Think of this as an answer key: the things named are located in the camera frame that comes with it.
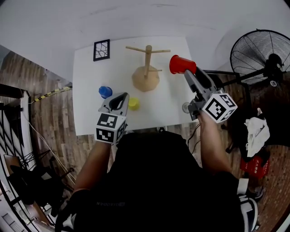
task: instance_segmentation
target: blue cup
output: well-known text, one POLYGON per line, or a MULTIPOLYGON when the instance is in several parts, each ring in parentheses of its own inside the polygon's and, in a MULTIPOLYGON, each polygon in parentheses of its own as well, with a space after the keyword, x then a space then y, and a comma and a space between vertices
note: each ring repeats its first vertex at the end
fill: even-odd
POLYGON ((101 95, 102 98, 106 99, 107 97, 112 96, 113 91, 108 86, 101 86, 99 88, 99 94, 101 95))

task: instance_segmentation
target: red cup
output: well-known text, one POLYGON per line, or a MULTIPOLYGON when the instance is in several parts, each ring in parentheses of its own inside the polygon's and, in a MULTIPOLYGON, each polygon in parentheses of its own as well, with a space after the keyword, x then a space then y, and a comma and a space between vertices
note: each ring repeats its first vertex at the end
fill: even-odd
POLYGON ((183 74, 186 69, 191 71, 193 74, 196 72, 196 63, 192 60, 181 58, 178 55, 174 55, 169 63, 169 69, 172 74, 181 73, 183 74))

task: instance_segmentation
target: wooden base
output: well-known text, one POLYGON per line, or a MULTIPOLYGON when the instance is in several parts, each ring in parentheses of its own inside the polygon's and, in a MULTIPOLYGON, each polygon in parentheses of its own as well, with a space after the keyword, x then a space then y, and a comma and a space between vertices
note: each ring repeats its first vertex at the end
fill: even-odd
POLYGON ((133 85, 142 92, 154 90, 159 83, 158 71, 150 66, 147 78, 144 76, 145 66, 136 69, 132 75, 133 85))

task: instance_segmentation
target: white wall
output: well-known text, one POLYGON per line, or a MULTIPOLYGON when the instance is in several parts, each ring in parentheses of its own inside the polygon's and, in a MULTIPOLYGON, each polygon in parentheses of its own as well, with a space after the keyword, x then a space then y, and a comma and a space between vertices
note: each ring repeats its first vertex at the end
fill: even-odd
POLYGON ((72 80, 74 50, 98 40, 184 36, 197 64, 214 69, 239 32, 289 35, 289 22, 283 0, 8 0, 0 7, 0 44, 72 80))

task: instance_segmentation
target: black picture frame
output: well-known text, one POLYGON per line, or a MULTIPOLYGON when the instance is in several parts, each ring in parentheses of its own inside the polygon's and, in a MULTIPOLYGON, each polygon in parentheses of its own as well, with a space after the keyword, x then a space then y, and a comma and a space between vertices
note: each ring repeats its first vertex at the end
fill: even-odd
POLYGON ((98 41, 98 42, 95 42, 94 43, 94 57, 93 57, 93 61, 99 61, 99 60, 105 60, 105 59, 110 59, 110 40, 109 39, 105 39, 105 40, 98 41), (103 56, 103 57, 97 57, 96 56, 96 53, 98 52, 97 45, 98 44, 103 45, 103 43, 107 43, 107 49, 106 49, 107 54, 106 54, 106 56, 103 56))

